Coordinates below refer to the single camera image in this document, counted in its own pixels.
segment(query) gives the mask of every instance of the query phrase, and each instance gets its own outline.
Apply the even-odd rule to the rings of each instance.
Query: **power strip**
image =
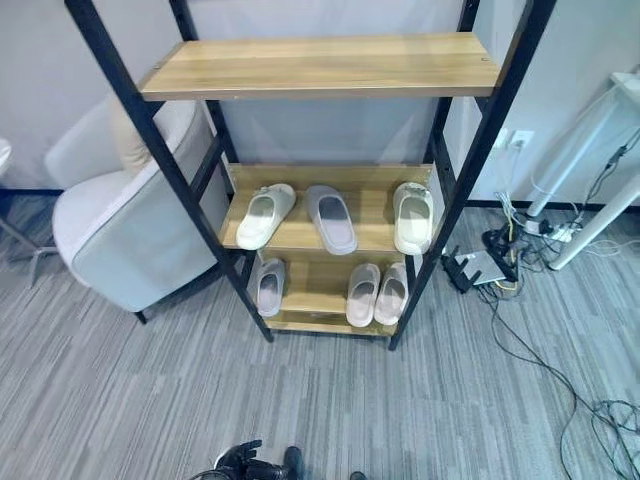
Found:
[[[527,220],[524,226],[524,231],[530,235],[548,238],[549,240],[552,240],[555,242],[569,243],[573,238],[574,230],[569,227],[563,227],[563,226],[557,225],[552,228],[553,228],[553,231],[549,233],[540,233],[540,223],[534,222],[532,220]]]

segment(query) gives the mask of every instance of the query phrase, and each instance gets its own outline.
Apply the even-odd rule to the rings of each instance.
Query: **wall socket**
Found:
[[[532,130],[516,130],[513,132],[509,146],[516,147],[519,145],[520,149],[524,149],[533,138],[533,134]]]

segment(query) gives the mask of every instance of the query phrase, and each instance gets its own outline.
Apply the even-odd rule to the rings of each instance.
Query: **white slipper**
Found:
[[[373,263],[358,265],[349,278],[347,321],[354,327],[366,327],[373,320],[373,310],[380,285],[380,269]]]
[[[279,258],[272,258],[258,271],[256,307],[263,317],[273,317],[280,311],[284,292],[285,267]]]
[[[296,192],[284,183],[258,190],[238,226],[238,246],[244,250],[264,247],[295,203]]]
[[[395,325],[407,304],[407,269],[403,262],[394,263],[384,273],[373,318],[383,325]]]
[[[419,183],[403,183],[393,194],[396,248],[405,255],[422,255],[431,245],[433,198]]]

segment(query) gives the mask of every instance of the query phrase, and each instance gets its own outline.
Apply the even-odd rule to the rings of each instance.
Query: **wooden shelf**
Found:
[[[195,41],[140,90],[147,100],[489,96],[498,73],[473,33]]]
[[[296,332],[338,333],[350,335],[368,335],[390,337],[396,331],[396,325],[385,326],[371,322],[366,327],[353,327],[344,315],[311,315],[304,313],[281,312],[275,317],[265,318],[269,328]]]
[[[283,260],[287,279],[281,310],[345,314],[352,267],[332,258],[325,262]]]
[[[403,182],[424,184],[429,165],[371,167],[298,167],[231,165],[238,188],[220,238],[227,248],[239,248],[236,231],[257,188],[273,183],[288,183],[298,191],[293,210],[282,222],[266,250],[310,250],[326,252],[322,239],[307,213],[304,189],[314,183],[333,186],[342,194],[358,239],[358,253],[397,254],[393,242],[393,192]],[[361,185],[364,190],[351,190]]]

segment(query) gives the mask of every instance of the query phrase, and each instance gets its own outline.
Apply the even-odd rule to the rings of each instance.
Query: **shoe rack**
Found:
[[[267,326],[273,330],[392,336],[395,325],[373,321],[357,328],[347,322],[349,276],[365,262],[375,263],[384,273],[392,263],[405,260],[393,241],[393,193],[404,182],[426,185],[431,165],[229,167],[236,193],[220,230],[225,248],[239,248],[236,230],[260,187],[286,183],[296,191],[293,209],[259,252],[263,260],[280,258],[287,266],[281,311],[264,319]],[[307,210],[305,191],[311,185],[329,185],[344,198],[358,239],[355,252],[332,255],[326,251]]]
[[[462,2],[457,31],[450,33],[230,41],[199,40],[187,0],[168,2],[183,41],[136,85],[92,0],[65,0],[107,80],[250,317],[269,342],[274,330],[356,333],[390,336],[389,350],[395,350],[504,124],[556,0],[526,0],[501,67],[473,33],[480,0]],[[353,97],[438,97],[422,165],[241,165],[220,104],[237,99]],[[452,97],[474,97],[481,116],[460,170],[452,167],[444,133]],[[213,143],[193,178],[183,175],[153,121],[168,100],[204,100],[215,126]],[[350,272],[365,261],[384,271],[403,259],[393,243],[392,193],[402,182],[425,184],[432,167],[445,208],[439,221],[435,219],[438,223],[420,271],[415,274],[413,263],[407,262],[405,311],[397,326],[355,329],[344,315]],[[202,192],[218,168],[236,187],[220,232],[200,206]],[[292,185],[299,197],[261,252],[265,258],[282,258],[289,266],[282,313],[265,321],[247,291],[250,269],[243,267],[238,274],[232,253],[237,249],[235,231],[253,192],[280,182]],[[342,193],[358,237],[353,254],[334,257],[324,250],[302,194],[312,183]],[[254,253],[241,252],[251,261]],[[144,318],[142,312],[136,314]]]

